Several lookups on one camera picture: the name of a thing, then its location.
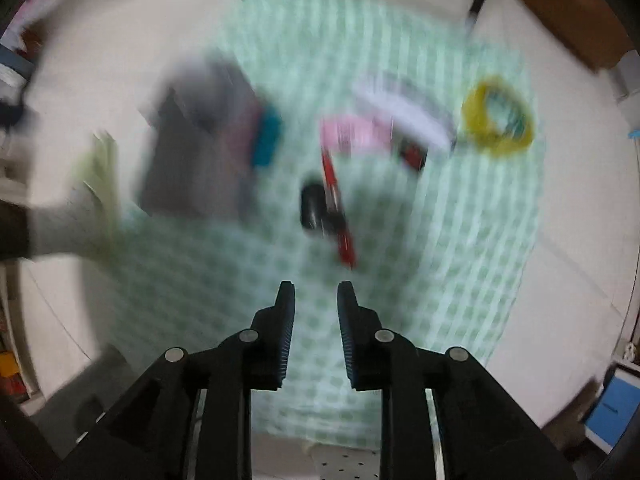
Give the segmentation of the red marker pen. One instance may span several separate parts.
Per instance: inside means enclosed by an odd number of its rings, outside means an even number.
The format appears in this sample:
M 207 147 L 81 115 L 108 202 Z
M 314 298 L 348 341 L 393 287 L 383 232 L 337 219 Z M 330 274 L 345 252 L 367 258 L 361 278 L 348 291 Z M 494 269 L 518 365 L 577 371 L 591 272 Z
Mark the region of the red marker pen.
M 342 202 L 340 187 L 331 154 L 328 150 L 321 151 L 324 182 L 326 182 L 326 224 L 330 226 L 337 240 L 337 251 L 341 263 L 353 269 L 356 266 L 356 252 L 352 242 L 352 233 L 348 227 L 346 214 Z

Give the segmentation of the black car key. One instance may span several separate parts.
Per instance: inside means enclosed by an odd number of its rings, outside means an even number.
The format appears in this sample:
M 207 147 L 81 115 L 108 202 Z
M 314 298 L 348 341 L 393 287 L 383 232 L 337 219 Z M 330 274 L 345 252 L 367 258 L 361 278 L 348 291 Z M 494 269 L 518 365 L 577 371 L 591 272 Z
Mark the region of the black car key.
M 332 229 L 329 227 L 326 215 L 326 189 L 320 181 L 308 181 L 300 191 L 299 219 L 303 229 L 309 232 L 329 235 Z

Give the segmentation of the red black key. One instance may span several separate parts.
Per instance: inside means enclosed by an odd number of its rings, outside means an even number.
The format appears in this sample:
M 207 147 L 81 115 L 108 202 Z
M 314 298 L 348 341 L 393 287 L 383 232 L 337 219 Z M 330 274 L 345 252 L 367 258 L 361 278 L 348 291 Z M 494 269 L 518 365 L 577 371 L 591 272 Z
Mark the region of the red black key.
M 427 150 L 405 136 L 398 138 L 397 148 L 398 155 L 404 164 L 417 174 L 420 174 L 426 165 Z

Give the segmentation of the teal small case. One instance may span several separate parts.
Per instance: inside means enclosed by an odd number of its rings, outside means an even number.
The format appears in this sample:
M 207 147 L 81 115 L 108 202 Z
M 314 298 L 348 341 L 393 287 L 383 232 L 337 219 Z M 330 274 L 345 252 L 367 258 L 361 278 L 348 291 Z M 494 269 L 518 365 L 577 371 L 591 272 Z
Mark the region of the teal small case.
M 282 131 L 282 118 L 277 109 L 266 104 L 255 136 L 252 167 L 266 168 L 273 160 Z

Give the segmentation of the pink tissue pack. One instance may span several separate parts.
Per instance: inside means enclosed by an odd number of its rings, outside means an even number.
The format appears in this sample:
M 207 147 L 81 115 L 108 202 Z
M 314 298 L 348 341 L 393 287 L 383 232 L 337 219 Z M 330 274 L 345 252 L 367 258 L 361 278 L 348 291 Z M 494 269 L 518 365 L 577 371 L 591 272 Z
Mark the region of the pink tissue pack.
M 331 154 L 385 154 L 392 148 L 393 123 L 377 117 L 341 114 L 320 122 L 320 146 Z

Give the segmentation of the white glasses case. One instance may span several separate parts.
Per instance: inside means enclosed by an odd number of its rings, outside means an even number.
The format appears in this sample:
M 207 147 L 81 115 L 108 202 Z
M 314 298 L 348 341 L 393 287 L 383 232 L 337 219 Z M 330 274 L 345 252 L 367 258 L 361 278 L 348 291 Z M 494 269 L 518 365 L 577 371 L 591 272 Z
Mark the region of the white glasses case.
M 422 148 L 449 154 L 456 146 L 457 127 L 450 111 L 410 81 L 370 74 L 356 80 L 352 94 L 365 110 L 390 120 Z

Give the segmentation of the green left slipper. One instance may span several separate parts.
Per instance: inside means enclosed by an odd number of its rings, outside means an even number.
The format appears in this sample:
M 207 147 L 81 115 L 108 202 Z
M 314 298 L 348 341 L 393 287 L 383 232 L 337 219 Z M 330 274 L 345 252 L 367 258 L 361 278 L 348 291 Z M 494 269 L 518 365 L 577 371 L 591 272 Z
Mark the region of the green left slipper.
M 76 176 L 88 188 L 96 204 L 99 238 L 94 258 L 109 264 L 119 243 L 119 186 L 117 144 L 106 131 L 95 133 L 91 146 L 79 159 Z

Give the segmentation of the white cardboard storage box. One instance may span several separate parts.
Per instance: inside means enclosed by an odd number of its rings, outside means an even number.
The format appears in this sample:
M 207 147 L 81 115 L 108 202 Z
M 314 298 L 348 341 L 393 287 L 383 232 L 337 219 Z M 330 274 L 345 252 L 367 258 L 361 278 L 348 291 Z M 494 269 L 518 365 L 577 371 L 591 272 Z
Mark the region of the white cardboard storage box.
M 154 142 L 141 209 L 189 219 L 245 217 L 264 110 L 241 67 L 228 58 L 183 65 L 150 118 Z

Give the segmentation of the yellow tape roll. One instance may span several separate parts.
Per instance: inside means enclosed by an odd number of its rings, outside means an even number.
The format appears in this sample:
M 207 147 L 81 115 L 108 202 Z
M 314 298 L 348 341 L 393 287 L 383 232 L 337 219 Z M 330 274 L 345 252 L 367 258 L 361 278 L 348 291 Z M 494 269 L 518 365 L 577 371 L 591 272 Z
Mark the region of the yellow tape roll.
M 461 107 L 464 135 L 481 152 L 506 157 L 526 151 L 535 140 L 532 111 L 502 78 L 481 80 Z

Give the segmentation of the green checkered cloth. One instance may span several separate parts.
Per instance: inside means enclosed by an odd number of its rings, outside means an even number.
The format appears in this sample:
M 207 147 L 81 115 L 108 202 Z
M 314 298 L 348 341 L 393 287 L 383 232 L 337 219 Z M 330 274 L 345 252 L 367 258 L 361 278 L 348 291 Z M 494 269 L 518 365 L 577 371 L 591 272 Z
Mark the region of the green checkered cloth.
M 112 344 L 136 370 L 170 346 L 212 348 L 296 288 L 288 374 L 254 397 L 254 428 L 279 437 L 376 448 L 380 399 L 348 383 L 336 310 L 341 281 L 360 304 L 419 347 L 455 344 L 487 361 L 510 315 L 535 243 L 544 144 L 495 158 L 460 146 L 413 172 L 390 155 L 334 165 L 357 264 L 306 234 L 299 192 L 320 165 L 319 122 L 350 110 L 369 74 L 396 75 L 457 113 L 491 77 L 527 103 L 534 94 L 514 52 L 383 0 L 241 0 L 209 51 L 230 55 L 283 120 L 273 163 L 257 179 L 244 223 L 125 216 L 116 261 Z

